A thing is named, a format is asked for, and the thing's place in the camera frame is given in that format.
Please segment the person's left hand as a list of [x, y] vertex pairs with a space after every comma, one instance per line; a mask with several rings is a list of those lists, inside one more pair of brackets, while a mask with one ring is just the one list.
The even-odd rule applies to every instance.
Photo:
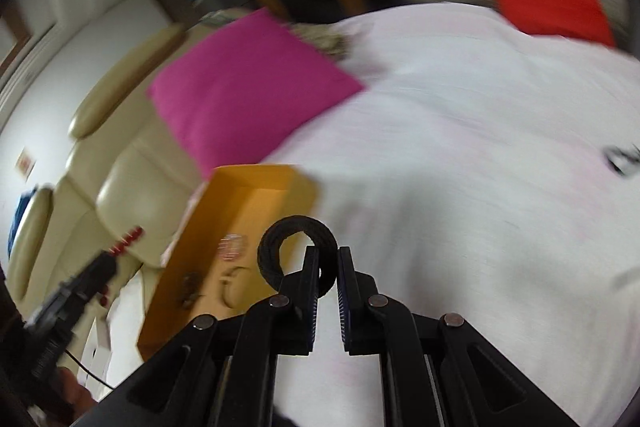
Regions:
[[66, 367], [58, 368], [58, 382], [63, 400], [72, 407], [75, 419], [96, 406], [96, 400], [90, 391], [79, 384], [76, 376]]

